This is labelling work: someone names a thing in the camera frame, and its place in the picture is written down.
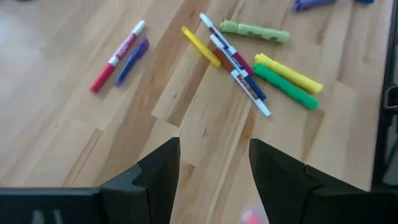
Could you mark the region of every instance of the wooden desk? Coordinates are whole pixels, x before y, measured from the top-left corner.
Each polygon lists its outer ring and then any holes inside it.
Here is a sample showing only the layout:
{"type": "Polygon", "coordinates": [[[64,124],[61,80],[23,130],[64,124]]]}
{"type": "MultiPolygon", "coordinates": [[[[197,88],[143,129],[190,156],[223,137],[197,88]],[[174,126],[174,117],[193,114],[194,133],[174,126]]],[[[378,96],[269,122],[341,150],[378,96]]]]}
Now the wooden desk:
{"type": "Polygon", "coordinates": [[[259,138],[368,189],[392,0],[293,12],[291,0],[0,1],[0,185],[91,186],[172,136],[182,161],[174,223],[236,223],[258,203],[248,160],[259,138]],[[262,52],[324,84],[307,111],[262,80],[270,118],[202,57],[181,26],[232,19],[288,30],[291,43],[227,35],[253,63],[262,52]],[[121,89],[90,83],[138,20],[149,52],[121,89]]]}

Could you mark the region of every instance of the light green marker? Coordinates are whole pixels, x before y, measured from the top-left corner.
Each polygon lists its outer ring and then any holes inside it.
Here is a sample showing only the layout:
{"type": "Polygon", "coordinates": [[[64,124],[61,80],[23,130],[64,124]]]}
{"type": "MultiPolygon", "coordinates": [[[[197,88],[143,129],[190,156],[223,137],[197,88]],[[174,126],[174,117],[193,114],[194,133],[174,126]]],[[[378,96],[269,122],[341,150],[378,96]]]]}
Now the light green marker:
{"type": "Polygon", "coordinates": [[[262,38],[283,44],[286,44],[290,39],[290,34],[287,31],[239,24],[237,22],[227,20],[224,20],[220,24],[220,30],[222,32],[230,32],[234,34],[246,35],[249,37],[262,38]]]}
{"type": "Polygon", "coordinates": [[[280,77],[279,75],[275,74],[267,67],[263,66],[260,63],[257,63],[253,66],[254,74],[257,76],[267,80],[267,82],[271,83],[278,89],[284,91],[288,94],[291,98],[295,101],[299,102],[305,108],[309,110],[315,110],[319,106],[319,102],[317,99],[300,89],[299,87],[293,85],[291,82],[287,81],[286,79],[280,77]]]}

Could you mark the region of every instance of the light wood surface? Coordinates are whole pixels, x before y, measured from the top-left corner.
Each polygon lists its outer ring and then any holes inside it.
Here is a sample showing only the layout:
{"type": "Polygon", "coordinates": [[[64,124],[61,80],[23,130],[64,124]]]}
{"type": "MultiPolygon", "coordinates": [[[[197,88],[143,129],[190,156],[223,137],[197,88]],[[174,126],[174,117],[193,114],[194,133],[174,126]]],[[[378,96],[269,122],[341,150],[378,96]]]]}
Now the light wood surface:
{"type": "Polygon", "coordinates": [[[296,13],[291,0],[0,0],[0,185],[92,186],[173,136],[182,161],[173,223],[236,223],[259,202],[248,142],[259,138],[368,189],[392,0],[340,0],[296,13]],[[226,35],[249,63],[262,52],[324,84],[307,111],[257,79],[264,117],[205,44],[205,12],[283,29],[292,41],[226,35]],[[121,89],[89,86],[138,20],[150,49],[121,89]]]}

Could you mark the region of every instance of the wood grain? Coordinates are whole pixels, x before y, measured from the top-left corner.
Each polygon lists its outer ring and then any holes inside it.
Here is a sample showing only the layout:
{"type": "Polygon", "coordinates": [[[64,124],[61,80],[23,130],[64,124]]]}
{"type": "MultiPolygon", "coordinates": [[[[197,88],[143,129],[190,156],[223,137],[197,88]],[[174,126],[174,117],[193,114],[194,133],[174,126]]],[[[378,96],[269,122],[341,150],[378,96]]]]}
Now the wood grain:
{"type": "Polygon", "coordinates": [[[294,12],[291,0],[0,1],[0,186],[99,185],[180,136],[172,223],[236,223],[259,203],[248,142],[259,138],[362,189],[373,168],[392,0],[294,12]],[[324,84],[307,111],[256,78],[264,117],[228,72],[180,33],[211,45],[205,12],[283,29],[285,45],[226,35],[324,84]],[[122,88],[88,88],[139,20],[150,42],[122,88]]]}

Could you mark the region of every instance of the purple marker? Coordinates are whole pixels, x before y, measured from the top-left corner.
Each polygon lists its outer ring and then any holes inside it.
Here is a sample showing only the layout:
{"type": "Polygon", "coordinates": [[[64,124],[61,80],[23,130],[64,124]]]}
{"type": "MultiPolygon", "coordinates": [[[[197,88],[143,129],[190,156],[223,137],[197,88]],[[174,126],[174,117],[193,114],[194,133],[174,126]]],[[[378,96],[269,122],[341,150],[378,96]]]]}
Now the purple marker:
{"type": "Polygon", "coordinates": [[[114,80],[114,85],[120,87],[123,84],[124,80],[129,75],[131,68],[144,55],[148,47],[149,47],[148,39],[146,37],[142,38],[142,40],[138,42],[137,46],[132,51],[130,57],[128,58],[122,70],[120,71],[119,75],[114,80]]]}
{"type": "Polygon", "coordinates": [[[335,3],[337,0],[295,0],[294,9],[297,11],[306,10],[311,7],[321,6],[324,4],[335,3]]]}

